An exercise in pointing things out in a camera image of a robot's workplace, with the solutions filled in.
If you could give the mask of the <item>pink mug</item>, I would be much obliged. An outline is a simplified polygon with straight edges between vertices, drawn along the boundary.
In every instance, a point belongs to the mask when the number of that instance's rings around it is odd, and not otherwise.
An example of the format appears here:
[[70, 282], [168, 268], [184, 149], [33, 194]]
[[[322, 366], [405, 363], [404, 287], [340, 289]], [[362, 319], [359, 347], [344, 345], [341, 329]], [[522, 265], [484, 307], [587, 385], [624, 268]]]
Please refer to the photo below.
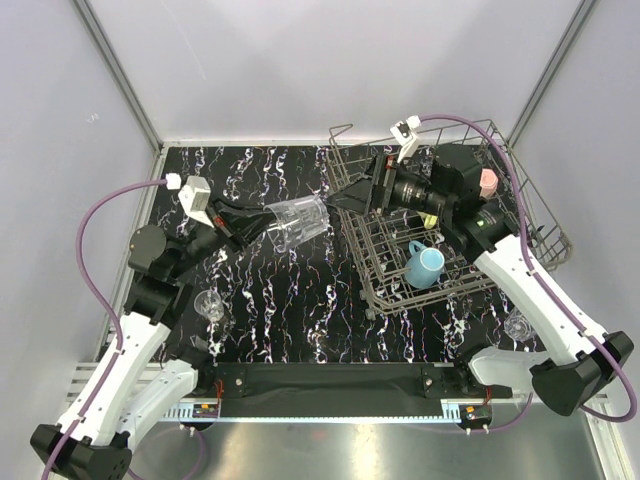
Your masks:
[[490, 199], [495, 195], [499, 185], [499, 177], [492, 170], [483, 168], [480, 177], [480, 197], [484, 199]]

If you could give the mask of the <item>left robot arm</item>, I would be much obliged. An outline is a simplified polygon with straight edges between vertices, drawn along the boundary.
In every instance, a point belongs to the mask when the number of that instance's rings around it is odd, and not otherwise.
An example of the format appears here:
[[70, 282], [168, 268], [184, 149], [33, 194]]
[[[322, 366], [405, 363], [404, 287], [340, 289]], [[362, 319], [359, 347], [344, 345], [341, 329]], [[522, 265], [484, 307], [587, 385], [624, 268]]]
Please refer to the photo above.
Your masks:
[[44, 463], [42, 476], [121, 479], [134, 452], [162, 416], [183, 397], [203, 397], [215, 385], [210, 353], [187, 344], [139, 393], [149, 360], [176, 330], [193, 292], [181, 277], [220, 250], [241, 252], [276, 223], [268, 207], [207, 202], [191, 232], [176, 238], [157, 225], [131, 237], [133, 283], [122, 315], [108, 312], [116, 335], [74, 403], [30, 439]]

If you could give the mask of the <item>clear glass tumbler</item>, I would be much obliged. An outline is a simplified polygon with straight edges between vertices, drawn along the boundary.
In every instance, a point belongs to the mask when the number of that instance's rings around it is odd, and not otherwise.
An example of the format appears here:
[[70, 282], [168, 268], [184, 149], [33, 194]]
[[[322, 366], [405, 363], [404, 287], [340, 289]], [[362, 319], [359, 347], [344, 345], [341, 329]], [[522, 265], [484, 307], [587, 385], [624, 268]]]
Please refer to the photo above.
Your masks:
[[330, 224], [327, 208], [316, 195], [272, 203], [264, 211], [274, 215], [267, 236], [278, 253], [286, 253], [321, 235]]

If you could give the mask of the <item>blue mug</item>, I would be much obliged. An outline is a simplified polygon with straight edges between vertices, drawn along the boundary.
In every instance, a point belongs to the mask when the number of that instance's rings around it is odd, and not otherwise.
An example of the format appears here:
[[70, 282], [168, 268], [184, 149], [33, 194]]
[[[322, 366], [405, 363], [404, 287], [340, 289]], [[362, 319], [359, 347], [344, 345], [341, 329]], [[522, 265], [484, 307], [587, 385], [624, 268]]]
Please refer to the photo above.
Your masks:
[[409, 259], [404, 278], [413, 288], [424, 290], [440, 278], [445, 265], [444, 255], [436, 248], [412, 240], [408, 244]]

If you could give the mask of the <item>yellow mug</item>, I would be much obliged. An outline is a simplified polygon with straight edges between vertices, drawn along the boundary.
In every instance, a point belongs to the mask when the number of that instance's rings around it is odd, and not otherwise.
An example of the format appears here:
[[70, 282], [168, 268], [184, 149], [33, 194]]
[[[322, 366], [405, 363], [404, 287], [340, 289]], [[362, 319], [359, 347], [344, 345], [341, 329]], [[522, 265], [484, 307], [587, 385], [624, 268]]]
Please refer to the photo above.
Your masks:
[[438, 224], [438, 217], [435, 215], [424, 212], [419, 212], [418, 215], [422, 219], [424, 228], [427, 230], [433, 229]]

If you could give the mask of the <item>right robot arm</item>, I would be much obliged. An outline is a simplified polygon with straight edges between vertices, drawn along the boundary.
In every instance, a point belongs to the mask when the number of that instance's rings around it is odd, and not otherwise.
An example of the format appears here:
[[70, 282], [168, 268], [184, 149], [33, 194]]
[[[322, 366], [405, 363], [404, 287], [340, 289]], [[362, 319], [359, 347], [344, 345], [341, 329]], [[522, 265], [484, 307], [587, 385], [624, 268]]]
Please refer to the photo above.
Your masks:
[[531, 252], [524, 214], [511, 216], [483, 195], [482, 173], [474, 148], [460, 144], [436, 148], [428, 177], [382, 154], [327, 202], [358, 215], [407, 209], [436, 216], [446, 243], [506, 293], [545, 347], [533, 353], [477, 347], [453, 372], [454, 388], [465, 397], [495, 385], [533, 392], [570, 416], [613, 380], [628, 380], [622, 367], [634, 344], [569, 298]]

